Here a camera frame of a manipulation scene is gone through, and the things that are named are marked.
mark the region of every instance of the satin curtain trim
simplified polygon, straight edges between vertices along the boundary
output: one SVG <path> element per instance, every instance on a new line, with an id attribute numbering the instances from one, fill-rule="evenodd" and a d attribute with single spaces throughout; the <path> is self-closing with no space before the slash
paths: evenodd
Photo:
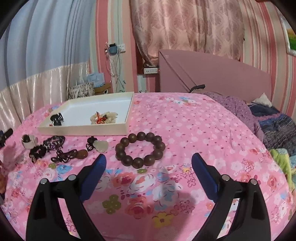
<path id="1" fill-rule="evenodd" d="M 83 83 L 89 62 L 60 66 L 35 74 L 0 92 L 0 130 L 16 128 L 31 113 L 67 100 L 67 86 Z"/>

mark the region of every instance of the floral pattern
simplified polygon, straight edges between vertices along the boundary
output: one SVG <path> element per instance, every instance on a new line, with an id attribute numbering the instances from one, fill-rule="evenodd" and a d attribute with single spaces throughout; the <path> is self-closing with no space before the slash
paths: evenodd
<path id="1" fill-rule="evenodd" d="M 276 237 L 283 230 L 294 213 L 294 200 L 285 176 L 258 138 L 233 114 L 209 97 L 198 94 L 142 93 L 135 94 L 135 101 L 130 132 L 151 131 L 160 135 L 166 150 L 164 157 L 153 166 L 137 170 L 115 159 L 114 148 L 121 136 L 99 137 L 109 142 L 104 153 L 107 169 L 91 198 L 83 204 L 106 239 L 191 241 L 214 207 L 191 166 L 191 157 L 196 152 L 221 174 L 228 174 L 234 180 L 256 179 L 266 201 L 272 235 Z M 29 150 L 23 149 L 20 138 L 24 133 L 37 136 L 40 142 L 48 138 L 39 135 L 35 126 L 53 108 L 57 106 L 33 113 L 14 130 L 0 150 L 4 175 L 8 177 L 1 208 L 22 238 L 25 238 L 26 220 L 40 180 L 44 177 L 50 181 L 64 180 L 92 164 L 98 156 L 93 150 L 84 160 L 55 164 L 50 160 L 55 153 L 50 152 L 36 164 L 30 161 Z M 66 137 L 63 149 L 82 149 L 87 138 Z M 9 148 L 14 148 L 15 155 L 8 159 L 5 150 Z M 148 142 L 131 143 L 126 148 L 126 153 L 133 158 L 144 157 L 152 151 L 153 145 Z M 228 232 L 237 205 L 238 200 L 233 200 L 220 235 Z M 61 201 L 60 206 L 67 229 L 78 236 L 65 202 Z"/>

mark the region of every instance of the framed picture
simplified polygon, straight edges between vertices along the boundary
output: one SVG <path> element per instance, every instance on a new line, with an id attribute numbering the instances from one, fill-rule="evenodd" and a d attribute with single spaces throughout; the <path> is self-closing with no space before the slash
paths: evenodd
<path id="1" fill-rule="evenodd" d="M 278 11 L 279 18 L 281 20 L 281 25 L 283 27 L 283 31 L 285 35 L 287 53 L 290 55 L 296 56 L 296 34 L 294 33 L 288 21 L 282 15 L 282 13 L 279 10 L 277 11 Z"/>

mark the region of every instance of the power strip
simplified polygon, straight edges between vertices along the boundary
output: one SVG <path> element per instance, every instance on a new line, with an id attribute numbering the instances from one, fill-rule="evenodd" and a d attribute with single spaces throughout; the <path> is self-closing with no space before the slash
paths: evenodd
<path id="1" fill-rule="evenodd" d="M 158 74 L 158 68 L 144 68 L 144 74 Z"/>

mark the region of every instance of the wall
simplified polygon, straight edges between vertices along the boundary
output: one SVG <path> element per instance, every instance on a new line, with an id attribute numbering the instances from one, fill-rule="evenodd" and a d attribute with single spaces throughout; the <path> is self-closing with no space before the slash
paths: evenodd
<path id="1" fill-rule="evenodd" d="M 287 54 L 277 9 L 271 2 L 239 1 L 245 26 L 243 62 L 271 75 L 273 105 L 296 120 L 296 58 Z"/>
<path id="2" fill-rule="evenodd" d="M 126 52 L 121 56 L 121 80 L 125 81 L 125 91 L 155 90 L 155 77 L 137 75 L 136 44 L 133 37 L 130 18 L 129 0 L 97 0 L 92 13 L 92 30 L 90 32 L 91 71 L 104 73 L 105 81 L 112 82 L 115 90 L 115 79 L 111 78 L 104 53 L 106 42 L 124 43 Z"/>

